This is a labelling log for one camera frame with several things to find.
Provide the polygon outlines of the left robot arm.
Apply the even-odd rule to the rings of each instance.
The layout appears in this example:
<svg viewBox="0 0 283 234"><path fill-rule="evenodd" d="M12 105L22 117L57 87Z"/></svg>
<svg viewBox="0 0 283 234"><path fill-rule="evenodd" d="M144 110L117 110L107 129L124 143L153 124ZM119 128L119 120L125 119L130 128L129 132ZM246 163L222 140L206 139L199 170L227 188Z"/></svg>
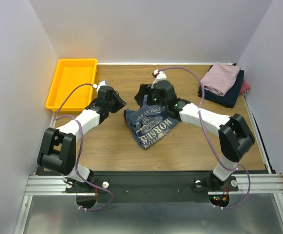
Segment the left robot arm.
<svg viewBox="0 0 283 234"><path fill-rule="evenodd" d="M122 109L126 102L122 100L113 87L101 82L98 85L91 84L97 90L95 98L77 117L59 128L45 130L37 164L39 167L49 169L67 178L77 181L77 187L83 192L89 192L93 187L107 191L94 185L92 171L79 164L79 158L83 147L83 137L92 128L100 125L109 113L116 113Z"/></svg>

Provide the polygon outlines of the blue-grey tank top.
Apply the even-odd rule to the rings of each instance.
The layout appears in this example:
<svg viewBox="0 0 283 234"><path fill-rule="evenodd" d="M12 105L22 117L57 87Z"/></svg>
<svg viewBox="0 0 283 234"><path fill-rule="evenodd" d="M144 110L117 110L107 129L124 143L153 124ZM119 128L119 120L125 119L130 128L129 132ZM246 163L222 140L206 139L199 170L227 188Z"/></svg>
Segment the blue-grey tank top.
<svg viewBox="0 0 283 234"><path fill-rule="evenodd" d="M144 96L143 104L138 110L124 111L126 125L138 146L143 150L147 150L158 142L179 122L169 117L164 108L159 105L147 105L147 97L147 95Z"/></svg>

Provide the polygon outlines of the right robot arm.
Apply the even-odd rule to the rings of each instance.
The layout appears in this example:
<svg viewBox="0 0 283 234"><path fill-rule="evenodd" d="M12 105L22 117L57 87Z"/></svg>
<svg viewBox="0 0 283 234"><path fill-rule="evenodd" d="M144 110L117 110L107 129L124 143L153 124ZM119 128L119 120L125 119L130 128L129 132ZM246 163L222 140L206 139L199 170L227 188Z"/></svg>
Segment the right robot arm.
<svg viewBox="0 0 283 234"><path fill-rule="evenodd" d="M205 134L212 132L219 138L223 156L217 158L218 163L209 176L209 186L213 190L225 187L242 157L255 143L255 137L243 116L220 115L178 98L173 85L166 80L141 84L134 97L139 105L143 103L144 96L147 96L148 105L159 105L169 117L200 126Z"/></svg>

